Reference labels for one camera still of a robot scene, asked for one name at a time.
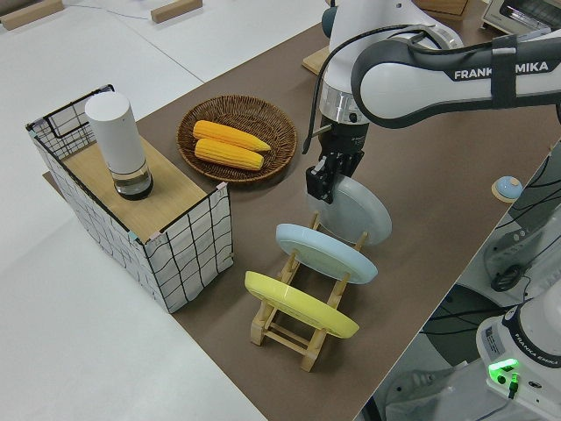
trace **corn cob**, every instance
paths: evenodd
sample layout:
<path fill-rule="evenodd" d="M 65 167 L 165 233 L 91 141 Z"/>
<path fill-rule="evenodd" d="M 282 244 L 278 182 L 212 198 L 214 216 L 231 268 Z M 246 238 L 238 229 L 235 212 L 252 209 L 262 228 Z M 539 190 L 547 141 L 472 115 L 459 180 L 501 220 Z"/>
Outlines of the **corn cob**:
<path fill-rule="evenodd" d="M 234 146 L 243 147 L 254 152 L 270 151 L 271 147 L 252 134 L 243 132 L 228 125 L 220 125 L 207 120 L 199 120 L 193 127 L 195 139 L 216 139 Z"/>
<path fill-rule="evenodd" d="M 262 155 L 216 139 L 199 139 L 195 145 L 195 156 L 203 161 L 251 171 L 259 171 L 263 167 Z"/>

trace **grid-patterned box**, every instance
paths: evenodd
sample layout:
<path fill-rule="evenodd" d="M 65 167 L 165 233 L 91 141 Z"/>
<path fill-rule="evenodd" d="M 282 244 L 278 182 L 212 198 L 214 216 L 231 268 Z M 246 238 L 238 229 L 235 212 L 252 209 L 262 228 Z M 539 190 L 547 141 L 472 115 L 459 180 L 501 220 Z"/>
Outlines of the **grid-patterned box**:
<path fill-rule="evenodd" d="M 65 159 L 96 141 L 84 114 L 102 87 L 27 125 L 61 194 L 91 237 L 118 261 L 164 309 L 174 312 L 193 300 L 232 265 L 231 209 L 222 183 L 147 241 L 125 226 L 86 187 Z"/>

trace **wicker basket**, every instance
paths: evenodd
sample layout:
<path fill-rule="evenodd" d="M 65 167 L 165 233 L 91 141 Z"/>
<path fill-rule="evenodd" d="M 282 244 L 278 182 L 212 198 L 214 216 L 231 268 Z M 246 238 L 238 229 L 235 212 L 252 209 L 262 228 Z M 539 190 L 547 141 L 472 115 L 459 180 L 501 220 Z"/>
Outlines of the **wicker basket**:
<path fill-rule="evenodd" d="M 271 150 L 263 153 L 263 168 L 248 171 L 199 160 L 193 136 L 198 120 L 228 125 L 266 142 Z M 252 96 L 219 96 L 200 103 L 185 115 L 177 130 L 177 145 L 185 161 L 201 174 L 223 182 L 258 182 L 278 174 L 294 156 L 296 143 L 296 129 L 287 115 Z"/>

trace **green led light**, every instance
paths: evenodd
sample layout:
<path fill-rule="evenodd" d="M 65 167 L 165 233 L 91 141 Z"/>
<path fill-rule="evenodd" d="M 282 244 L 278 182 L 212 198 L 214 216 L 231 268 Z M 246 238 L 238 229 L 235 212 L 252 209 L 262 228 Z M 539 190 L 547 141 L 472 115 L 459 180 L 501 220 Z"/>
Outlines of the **green led light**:
<path fill-rule="evenodd" d="M 517 365 L 518 360 L 514 358 L 494 362 L 493 364 L 489 364 L 489 375 L 495 382 L 497 382 L 497 378 L 502 373 L 502 370 L 508 367 L 516 367 Z"/>

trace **brown table mat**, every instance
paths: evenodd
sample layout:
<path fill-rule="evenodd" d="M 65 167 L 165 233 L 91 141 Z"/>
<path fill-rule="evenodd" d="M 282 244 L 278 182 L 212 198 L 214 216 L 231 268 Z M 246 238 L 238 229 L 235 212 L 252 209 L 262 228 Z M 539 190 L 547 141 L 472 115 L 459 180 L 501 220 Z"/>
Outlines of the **brown table mat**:
<path fill-rule="evenodd" d="M 479 29 L 484 4 L 471 2 L 470 8 L 464 21 L 449 23 L 466 44 L 491 36 Z M 300 154 L 315 82 L 302 59 L 326 44 L 320 27 L 313 27 L 138 122 L 140 133 L 204 189 L 216 183 L 188 166 L 175 144 L 176 128 L 191 108 L 214 96 L 257 96 L 295 123 L 300 143 L 282 178 L 232 186 L 234 266 L 174 314 L 272 420 L 352 419 L 507 210 L 493 197 L 492 182 L 503 175 L 526 182 L 559 134 L 554 107 L 452 113 L 400 130 L 371 125 L 354 178 L 387 206 L 394 231 L 363 249 L 378 277 L 349 285 L 340 304 L 359 332 L 351 339 L 328 338 L 306 373 L 298 353 L 271 340 L 262 347 L 250 343 L 259 301 L 246 292 L 244 273 L 275 276 L 285 259 L 274 240 L 276 225 L 306 225 L 311 218 L 304 172 L 316 164 L 319 145 L 315 139 L 309 153 Z M 306 268 L 293 285 L 320 299 L 332 286 Z"/>

